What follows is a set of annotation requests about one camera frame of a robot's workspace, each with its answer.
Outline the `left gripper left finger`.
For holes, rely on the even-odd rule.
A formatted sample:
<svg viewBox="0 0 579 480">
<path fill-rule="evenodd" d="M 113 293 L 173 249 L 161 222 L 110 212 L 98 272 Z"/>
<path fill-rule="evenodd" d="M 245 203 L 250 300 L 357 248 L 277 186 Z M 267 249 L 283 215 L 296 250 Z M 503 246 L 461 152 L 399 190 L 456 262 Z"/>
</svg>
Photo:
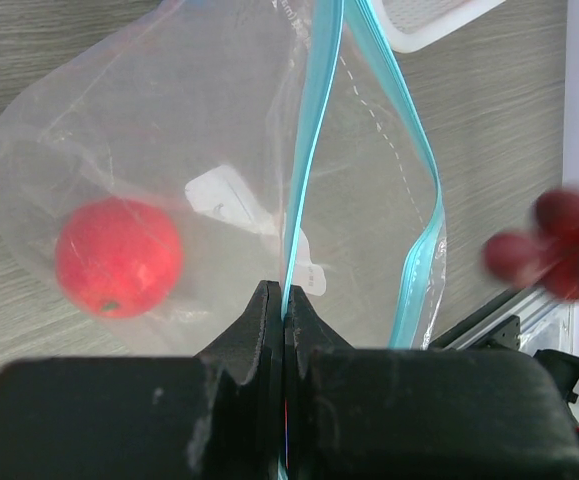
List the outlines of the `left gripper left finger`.
<svg viewBox="0 0 579 480">
<path fill-rule="evenodd" d="M 20 359 L 0 368 L 0 479 L 274 479 L 282 295 L 191 357 Z"/>
</svg>

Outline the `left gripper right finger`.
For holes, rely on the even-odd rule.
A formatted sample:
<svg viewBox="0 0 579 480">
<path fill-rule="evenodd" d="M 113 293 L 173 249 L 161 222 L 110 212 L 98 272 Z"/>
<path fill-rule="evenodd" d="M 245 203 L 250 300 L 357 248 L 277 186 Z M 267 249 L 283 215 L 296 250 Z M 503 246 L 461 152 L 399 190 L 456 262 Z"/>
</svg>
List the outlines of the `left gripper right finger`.
<svg viewBox="0 0 579 480">
<path fill-rule="evenodd" d="M 294 288 L 285 320 L 291 479 L 578 479 L 551 375 L 509 349 L 356 349 Z"/>
</svg>

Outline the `red apple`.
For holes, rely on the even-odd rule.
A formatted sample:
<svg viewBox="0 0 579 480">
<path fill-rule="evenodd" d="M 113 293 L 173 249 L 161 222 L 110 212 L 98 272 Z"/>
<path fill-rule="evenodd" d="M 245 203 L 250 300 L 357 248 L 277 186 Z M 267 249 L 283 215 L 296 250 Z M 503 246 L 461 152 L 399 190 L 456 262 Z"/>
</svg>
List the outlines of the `red apple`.
<svg viewBox="0 0 579 480">
<path fill-rule="evenodd" d="M 170 215 L 118 197 L 73 211 L 55 247 L 55 276 L 64 296 L 103 318 L 153 310 L 176 286 L 183 262 L 181 237 Z"/>
</svg>

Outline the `clear zip top bag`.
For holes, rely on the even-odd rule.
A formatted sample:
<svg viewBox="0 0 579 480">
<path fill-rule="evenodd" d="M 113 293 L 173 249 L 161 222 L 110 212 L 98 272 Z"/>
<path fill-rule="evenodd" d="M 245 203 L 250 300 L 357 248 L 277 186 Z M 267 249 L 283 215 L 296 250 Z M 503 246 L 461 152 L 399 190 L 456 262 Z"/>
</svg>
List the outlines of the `clear zip top bag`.
<svg viewBox="0 0 579 480">
<path fill-rule="evenodd" d="M 70 215 L 167 212 L 184 253 L 140 316 L 62 293 Z M 165 1 L 0 116 L 0 233 L 16 259 L 137 351 L 191 357 L 275 282 L 352 347 L 428 344 L 445 280 L 439 173 L 367 1 Z"/>
</svg>

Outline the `purple grape bunch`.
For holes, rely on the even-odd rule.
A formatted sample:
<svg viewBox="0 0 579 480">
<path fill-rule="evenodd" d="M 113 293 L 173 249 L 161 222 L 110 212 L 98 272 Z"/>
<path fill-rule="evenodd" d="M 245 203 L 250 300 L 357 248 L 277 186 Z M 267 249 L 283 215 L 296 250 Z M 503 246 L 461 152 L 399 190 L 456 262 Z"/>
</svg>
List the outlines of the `purple grape bunch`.
<svg viewBox="0 0 579 480">
<path fill-rule="evenodd" d="M 512 287 L 537 286 L 561 301 L 579 301 L 579 189 L 544 192 L 532 218 L 532 231 L 501 231 L 488 239 L 485 269 Z"/>
</svg>

